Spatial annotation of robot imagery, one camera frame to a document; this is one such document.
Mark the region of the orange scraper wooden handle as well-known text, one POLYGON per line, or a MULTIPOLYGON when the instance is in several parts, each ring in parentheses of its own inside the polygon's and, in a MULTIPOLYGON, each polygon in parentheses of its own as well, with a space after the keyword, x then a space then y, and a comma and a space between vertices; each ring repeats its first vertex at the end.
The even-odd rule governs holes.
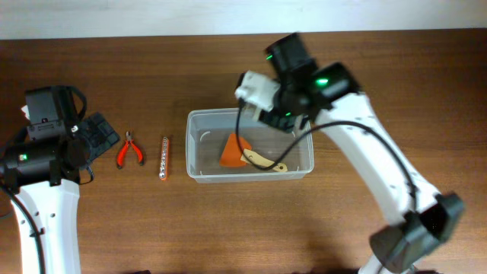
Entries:
POLYGON ((275 172, 287 172, 288 168, 283 163, 275 163, 253 150, 252 145, 243 137, 237 137, 231 133, 221 154, 219 164, 222 167, 244 167, 247 164, 267 168, 272 166, 275 172))

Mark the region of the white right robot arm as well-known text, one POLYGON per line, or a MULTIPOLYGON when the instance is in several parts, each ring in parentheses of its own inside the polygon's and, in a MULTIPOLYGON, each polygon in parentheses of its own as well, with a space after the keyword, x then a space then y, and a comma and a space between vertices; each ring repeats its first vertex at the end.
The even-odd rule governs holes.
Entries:
POLYGON ((416 273, 416 263, 450 239, 463 200, 441 193, 412 166, 343 64, 317 68, 306 61, 275 68, 278 80, 248 72, 236 94, 276 129, 289 131, 296 118, 310 119, 364 180, 387 226, 370 236, 373 255, 360 273, 416 273))

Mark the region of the clear plastic container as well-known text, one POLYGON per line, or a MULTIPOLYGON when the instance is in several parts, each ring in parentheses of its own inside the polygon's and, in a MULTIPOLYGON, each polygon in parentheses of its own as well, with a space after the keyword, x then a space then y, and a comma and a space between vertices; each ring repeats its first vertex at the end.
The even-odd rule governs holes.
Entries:
POLYGON ((243 152, 228 139, 235 133, 237 108, 194 110, 186 127, 186 170, 197 183, 298 180, 314 168, 311 135, 279 160, 302 132, 280 132, 248 116, 240 117, 243 152))

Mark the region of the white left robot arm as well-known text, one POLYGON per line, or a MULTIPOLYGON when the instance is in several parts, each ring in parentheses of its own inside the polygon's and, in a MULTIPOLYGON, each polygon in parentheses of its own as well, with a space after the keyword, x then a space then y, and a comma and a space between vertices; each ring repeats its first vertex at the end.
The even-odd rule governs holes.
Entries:
POLYGON ((17 219, 24 273, 80 273, 80 173, 120 137, 101 113, 75 124, 58 119, 27 129, 31 140, 6 149, 2 191, 17 219))

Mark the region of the orange socket bit rail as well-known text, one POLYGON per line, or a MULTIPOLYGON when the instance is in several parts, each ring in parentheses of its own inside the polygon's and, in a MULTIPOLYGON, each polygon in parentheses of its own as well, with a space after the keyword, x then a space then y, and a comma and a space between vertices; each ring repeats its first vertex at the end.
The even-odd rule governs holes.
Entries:
POLYGON ((161 157, 159 167, 159 179, 165 181, 168 177, 168 160, 169 160, 170 140, 164 136, 161 142, 161 157))

